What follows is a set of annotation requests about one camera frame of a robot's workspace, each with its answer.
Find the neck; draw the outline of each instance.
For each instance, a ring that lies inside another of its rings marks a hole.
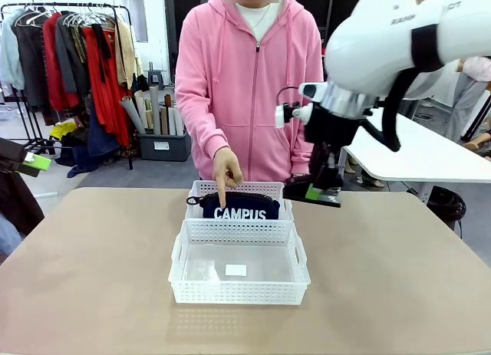
[[[269,4],[256,3],[256,4],[240,4],[240,5],[244,6],[245,8],[265,8]]]

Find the plastic tray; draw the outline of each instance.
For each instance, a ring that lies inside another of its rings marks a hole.
[[[274,200],[277,200],[280,204],[279,219],[285,221],[293,221],[292,202],[283,199],[283,188],[285,186],[282,182],[244,182],[239,185],[237,189],[227,189],[235,192],[250,192],[263,194],[270,196]],[[195,181],[193,188],[189,192],[188,196],[206,196],[216,192],[216,182],[214,181]],[[199,205],[188,205],[186,210],[186,219],[202,219],[203,208]]]
[[[169,281],[177,303],[300,305],[310,277],[292,221],[189,219]]]

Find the white sticker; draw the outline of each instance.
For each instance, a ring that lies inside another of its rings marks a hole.
[[[246,265],[225,265],[225,276],[247,276]]]
[[[153,142],[155,150],[170,150],[169,142]]]

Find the gray storage bin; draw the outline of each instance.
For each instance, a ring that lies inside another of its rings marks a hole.
[[[191,154],[191,138],[183,136],[140,134],[141,158],[152,161],[185,162]]]

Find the hoodie drawstring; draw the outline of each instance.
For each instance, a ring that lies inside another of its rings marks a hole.
[[[226,17],[225,13],[222,16],[222,32],[220,35],[220,49],[218,52],[218,67],[216,69],[215,77],[213,78],[213,83],[219,83],[219,75],[222,73],[222,60],[223,60],[223,45],[225,44],[225,25],[226,25]]]
[[[292,56],[293,56],[293,33],[292,33],[292,26],[293,26],[293,17],[292,17],[292,11],[288,10],[288,26],[286,27],[286,30],[288,31],[288,47],[286,48],[286,86],[290,87],[293,86],[293,68],[292,68]],[[293,103],[293,90],[289,90],[289,97],[290,97],[290,103]]]

